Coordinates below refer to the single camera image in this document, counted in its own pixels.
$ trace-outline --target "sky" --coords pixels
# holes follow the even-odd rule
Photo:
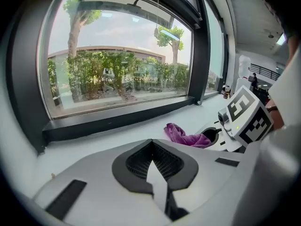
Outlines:
[[[70,18],[63,10],[63,0],[52,27],[48,54],[68,49]],[[159,47],[154,37],[156,23],[131,14],[102,10],[102,16],[93,23],[83,26],[79,33],[77,47],[83,46],[122,46],[146,49],[166,56],[166,63],[172,63],[173,51],[170,45]],[[174,19],[173,26],[184,29],[181,41],[184,49],[178,51],[178,63],[190,63],[191,31]]]

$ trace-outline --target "fluorescent light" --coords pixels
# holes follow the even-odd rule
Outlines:
[[[180,39],[178,37],[175,37],[174,35],[172,35],[170,32],[167,32],[166,30],[162,29],[160,32],[166,34],[167,36],[171,37],[174,40],[179,41]]]
[[[102,13],[102,17],[112,17],[112,13]]]
[[[278,45],[283,45],[283,43],[285,42],[285,35],[284,33],[280,36],[280,38],[278,39],[277,43]]]
[[[142,47],[138,47],[139,49],[142,49],[142,50],[146,50],[146,51],[151,51],[150,49],[148,48],[142,48]]]

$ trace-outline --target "tree trunk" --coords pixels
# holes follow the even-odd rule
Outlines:
[[[172,48],[173,48],[173,64],[178,63],[178,49],[179,49],[180,41],[173,41],[172,42]]]
[[[80,18],[81,18],[81,12],[77,12],[76,15],[74,16],[74,19],[70,22],[70,33],[68,39],[68,58],[73,58],[76,56],[77,41],[79,38],[79,32],[81,28]],[[75,94],[73,96],[75,100],[78,101],[82,100],[78,74],[75,75]]]

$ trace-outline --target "black railing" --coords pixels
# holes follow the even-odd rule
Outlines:
[[[257,74],[261,74],[266,77],[269,77],[270,79],[272,79],[274,81],[276,81],[280,76],[280,74],[278,74],[274,71],[271,71],[269,69],[266,69],[259,65],[254,65],[254,64],[251,64],[250,71],[255,72]]]

